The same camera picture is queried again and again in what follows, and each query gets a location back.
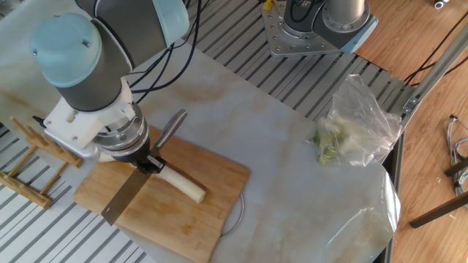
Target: green vegetable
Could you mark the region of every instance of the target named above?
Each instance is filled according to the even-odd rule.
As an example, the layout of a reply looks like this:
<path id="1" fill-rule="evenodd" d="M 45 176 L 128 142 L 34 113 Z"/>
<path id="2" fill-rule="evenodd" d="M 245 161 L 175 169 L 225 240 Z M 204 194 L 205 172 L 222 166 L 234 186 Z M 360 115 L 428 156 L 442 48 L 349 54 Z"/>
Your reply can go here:
<path id="1" fill-rule="evenodd" d="M 319 129 L 311 139 L 320 151 L 318 163 L 325 165 L 340 154 L 359 149 L 358 142 L 363 141 L 362 134 L 361 128 L 343 118 L 319 120 Z"/>

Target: white vegetable stalk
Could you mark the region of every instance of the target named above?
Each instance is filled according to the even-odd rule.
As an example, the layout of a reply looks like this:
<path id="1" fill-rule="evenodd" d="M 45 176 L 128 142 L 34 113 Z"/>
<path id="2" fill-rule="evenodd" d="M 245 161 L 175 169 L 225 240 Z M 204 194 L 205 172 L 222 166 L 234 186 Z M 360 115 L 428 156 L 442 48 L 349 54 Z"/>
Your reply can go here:
<path id="1" fill-rule="evenodd" d="M 154 174 L 154 176 L 170 183 L 171 185 L 182 191 L 184 194 L 192 198 L 198 204 L 200 204 L 205 198 L 205 190 L 201 189 L 192 181 L 180 175 L 178 172 L 174 171 L 168 166 L 164 167 L 164 169 L 162 169 L 162 171 L 159 174 Z"/>

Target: metal bracket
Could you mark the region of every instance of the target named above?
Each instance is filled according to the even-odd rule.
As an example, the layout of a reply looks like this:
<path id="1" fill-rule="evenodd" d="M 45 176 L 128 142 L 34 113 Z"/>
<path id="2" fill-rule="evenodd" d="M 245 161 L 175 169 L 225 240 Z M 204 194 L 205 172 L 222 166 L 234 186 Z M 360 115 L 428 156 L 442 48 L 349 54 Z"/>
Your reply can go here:
<path id="1" fill-rule="evenodd" d="M 275 1 L 271 10 L 262 9 L 271 55 L 274 57 L 310 56 L 340 53 L 336 47 L 313 31 L 299 32 L 284 21 L 285 1 Z"/>
<path id="2" fill-rule="evenodd" d="M 417 98 L 409 98 L 407 103 L 403 106 L 401 111 L 405 114 L 410 114 L 416 110 L 420 103 L 420 100 Z"/>

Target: wire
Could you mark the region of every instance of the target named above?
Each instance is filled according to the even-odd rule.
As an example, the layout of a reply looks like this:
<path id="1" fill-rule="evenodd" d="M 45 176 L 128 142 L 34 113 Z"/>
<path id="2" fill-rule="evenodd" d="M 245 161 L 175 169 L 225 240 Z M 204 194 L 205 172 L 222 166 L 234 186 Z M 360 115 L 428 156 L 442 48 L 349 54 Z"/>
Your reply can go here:
<path id="1" fill-rule="evenodd" d="M 210 0 L 207 0 L 207 2 L 205 3 L 205 5 L 204 5 L 203 8 L 201 9 L 201 12 L 205 9 L 205 7 L 208 6 L 208 3 L 209 3 L 209 2 L 210 2 Z M 178 45 L 177 47 L 175 47 L 175 48 L 180 48 L 181 46 L 185 45 L 185 43 L 187 43 L 187 40 L 189 40 L 189 37 L 190 37 L 190 35 L 192 34 L 193 28 L 194 28 L 194 27 L 195 27 L 195 23 L 193 23 L 192 28 L 190 29 L 190 32 L 188 33 L 187 38 L 185 39 L 185 41 L 184 41 L 182 44 L 180 44 L 180 45 Z M 161 57 L 160 59 L 158 58 L 158 60 L 156 60 L 152 65 L 150 65 L 145 71 L 141 71 L 141 72 L 130 72 L 130 73 L 128 73 L 127 75 L 135 75 L 135 74 L 142 74 L 142 73 L 148 73 L 148 74 L 149 74 L 149 73 L 151 73 L 151 71 L 152 71 L 152 70 L 158 65 L 158 63 L 164 58 L 165 54 L 166 54 L 166 53 L 163 53 L 163 54 L 162 54 L 162 57 Z M 138 84 L 141 80 L 137 80 L 137 82 L 135 81 L 135 85 Z"/>
<path id="2" fill-rule="evenodd" d="M 207 0 L 207 2 L 205 3 L 205 5 L 202 7 L 201 9 L 201 12 L 203 12 L 203 10 L 205 9 L 205 7 L 207 7 L 208 3 L 210 2 L 210 0 Z M 181 46 L 185 45 L 185 43 L 187 43 L 187 41 L 189 40 L 189 37 L 190 35 L 192 34 L 192 31 L 193 31 L 193 28 L 195 27 L 195 23 L 193 23 L 192 27 L 190 28 L 190 31 L 189 33 L 187 34 L 187 38 L 184 40 L 184 42 L 180 45 L 178 45 L 177 47 L 175 48 L 180 48 Z"/>
<path id="3" fill-rule="evenodd" d="M 455 152 L 456 152 L 456 155 L 462 159 L 462 160 L 466 160 L 467 157 L 466 156 L 462 156 L 460 154 L 460 151 L 458 150 L 458 148 L 460 147 L 460 145 L 463 145 L 463 144 L 466 144 L 468 142 L 468 137 L 465 137 L 465 138 L 462 138 L 461 140 L 459 140 L 456 144 L 455 144 Z"/>
<path id="4" fill-rule="evenodd" d="M 221 235 L 221 237 L 219 237 L 218 243 L 221 242 L 221 240 L 225 239 L 228 235 L 231 235 L 242 221 L 242 218 L 244 216 L 244 209 L 245 209 L 244 195 L 242 194 L 242 192 L 239 198 L 241 199 L 241 214 L 239 215 L 239 219 L 237 220 L 233 228 L 231 228 L 229 231 L 225 232 L 224 234 Z"/>
<path id="5" fill-rule="evenodd" d="M 453 31 L 458 27 L 458 25 L 460 25 L 460 23 L 463 21 L 463 19 L 465 19 L 465 17 L 468 16 L 468 12 L 465 12 L 465 14 L 460 18 L 460 20 L 457 21 L 457 23 L 452 27 L 451 30 L 449 30 L 449 32 L 445 35 L 445 37 L 443 38 L 443 40 L 439 43 L 439 45 L 437 45 L 437 47 L 434 49 L 434 51 L 432 51 L 431 55 L 429 55 L 429 57 L 424 61 L 424 63 L 421 64 L 421 66 L 419 67 L 418 70 L 416 70 L 415 72 L 413 72 L 410 76 L 407 77 L 407 80 L 405 80 L 405 85 L 408 85 L 410 84 L 411 80 L 416 76 L 417 73 L 423 71 L 423 68 L 424 66 L 426 65 L 426 63 L 429 62 L 429 60 L 431 60 L 431 58 L 435 55 L 435 53 L 440 49 L 440 47 L 442 47 L 442 45 L 444 44 L 444 42 L 448 39 L 448 37 L 453 33 Z"/>
<path id="6" fill-rule="evenodd" d="M 148 91 L 158 91 L 160 89 L 166 88 L 167 86 L 171 85 L 174 83 L 178 78 L 182 76 L 182 74 L 185 72 L 187 67 L 189 67 L 190 61 L 192 60 L 193 53 L 195 52 L 195 46 L 197 45 L 197 38 L 198 38 L 198 29 L 200 27 L 200 13 L 201 13 L 201 5 L 202 5 L 202 0 L 198 0 L 198 5 L 197 5 L 197 20 L 195 21 L 195 35 L 193 39 L 193 44 L 192 44 L 192 49 L 190 50 L 189 57 L 187 59 L 187 62 L 185 63 L 184 67 L 181 69 L 181 71 L 170 81 L 166 82 L 165 84 L 161 86 L 157 86 L 154 88 L 147 88 L 143 90 L 138 90 L 138 91 L 132 91 L 133 94 L 140 94 L 140 93 L 145 93 Z"/>
<path id="7" fill-rule="evenodd" d="M 309 16 L 310 12 L 312 11 L 312 8 L 314 7 L 314 4 L 315 4 L 315 0 L 312 0 L 312 2 L 311 2 L 311 4 L 310 4 L 310 7 L 309 7 L 309 9 L 307 10 L 306 14 L 305 14 L 301 19 L 296 20 L 296 19 L 294 18 L 294 15 L 292 14 L 292 13 L 293 13 L 294 2 L 291 3 L 291 5 L 290 5 L 290 17 L 291 17 L 291 20 L 292 20 L 293 22 L 295 22 L 295 23 L 300 23 L 300 22 L 304 21 L 304 20 Z"/>
<path id="8" fill-rule="evenodd" d="M 451 115 L 450 116 L 450 121 L 447 125 L 447 145 L 450 150 L 450 164 L 455 165 L 457 163 L 457 155 L 458 155 L 458 146 L 463 144 L 465 141 L 468 140 L 468 137 L 465 137 L 461 140 L 459 140 L 455 145 L 452 143 L 452 130 L 453 130 L 453 124 L 458 122 L 463 128 L 465 128 L 468 131 L 467 125 L 461 120 L 459 120 L 456 116 Z M 463 182 L 468 178 L 468 168 L 465 168 L 459 172 L 457 172 L 453 176 L 453 184 L 455 185 L 455 193 L 457 197 L 462 195 L 465 192 L 465 189 L 463 188 Z"/>
<path id="9" fill-rule="evenodd" d="M 153 64 L 151 64 L 145 72 L 145 74 L 141 75 L 136 81 L 134 81 L 132 84 L 130 84 L 130 88 L 133 88 L 135 87 L 135 85 L 137 85 L 141 80 L 143 80 L 146 76 L 148 76 L 148 74 L 150 74 L 154 68 L 156 68 L 156 66 L 159 64 L 159 62 L 161 62 L 161 60 L 166 56 L 167 52 L 169 52 L 169 49 L 166 49 L 164 51 L 164 53 L 158 57 L 158 59 L 153 62 Z"/>
<path id="10" fill-rule="evenodd" d="M 443 75 L 443 77 L 449 75 L 449 74 L 452 73 L 455 69 L 458 69 L 461 65 L 463 65 L 463 64 L 464 64 L 465 62 L 467 62 L 467 61 L 468 61 L 468 56 L 467 56 L 466 58 L 464 58 L 462 61 L 460 61 L 457 65 L 455 65 L 453 68 L 449 69 L 449 70 Z M 414 85 L 419 85 L 419 84 L 421 84 L 421 83 L 414 83 L 414 84 L 411 84 L 411 85 L 414 86 Z"/>
<path id="11" fill-rule="evenodd" d="M 151 85 L 151 87 L 154 87 L 156 85 L 156 83 L 159 81 L 159 79 L 162 77 L 162 74 L 164 74 L 164 71 L 166 70 L 166 67 L 167 65 L 169 64 L 169 60 L 170 60 L 170 56 L 173 54 L 173 50 L 174 50 L 174 44 L 172 44 L 170 47 L 169 47 L 169 55 L 167 55 L 167 58 L 166 58 L 166 62 L 164 63 L 164 66 L 162 67 L 161 69 L 161 72 L 159 73 L 158 77 L 156 78 L 156 80 L 153 82 L 153 84 Z M 140 103 L 146 96 L 148 96 L 149 94 L 149 91 L 145 92 L 143 94 L 143 96 L 141 96 L 138 100 L 137 100 L 137 104 Z"/>

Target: white marble surface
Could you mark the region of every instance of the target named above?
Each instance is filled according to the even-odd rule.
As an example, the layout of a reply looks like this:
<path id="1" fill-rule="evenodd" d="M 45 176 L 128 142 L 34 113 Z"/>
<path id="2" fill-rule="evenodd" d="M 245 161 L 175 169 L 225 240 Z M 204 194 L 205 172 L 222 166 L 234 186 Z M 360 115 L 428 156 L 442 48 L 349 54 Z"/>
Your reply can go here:
<path id="1" fill-rule="evenodd" d="M 71 1 L 48 3 L 76 10 Z M 13 13 L 6 18 L 8 23 L 0 23 L 0 121 L 9 128 L 10 110 L 24 122 L 33 114 L 46 115 L 59 97 L 27 48 L 34 23 L 59 9 L 37 11 L 24 11 L 22 15 L 28 15 L 30 22 L 23 32 L 8 27 L 14 26 Z M 160 83 L 179 71 L 188 52 L 186 45 L 173 53 Z M 158 71 L 159 67 L 136 88 L 150 86 Z M 397 207 L 389 201 L 395 196 L 380 164 L 365 169 L 321 167 L 315 161 L 314 148 L 302 142 L 314 130 L 313 122 L 202 53 L 195 53 L 180 80 L 150 94 L 141 107 L 157 128 L 179 109 L 186 109 L 189 116 L 177 137 L 237 161 L 252 172 L 244 191 L 244 219 L 218 245 L 212 262 L 371 262 L 391 238 Z M 46 161 L 54 167 L 60 165 L 53 159 Z M 93 164 L 86 161 L 82 169 L 68 169 L 64 178 L 76 187 Z M 238 209 L 236 206 L 228 218 L 228 226 L 237 218 Z M 123 230 L 157 262 L 189 262 Z"/>

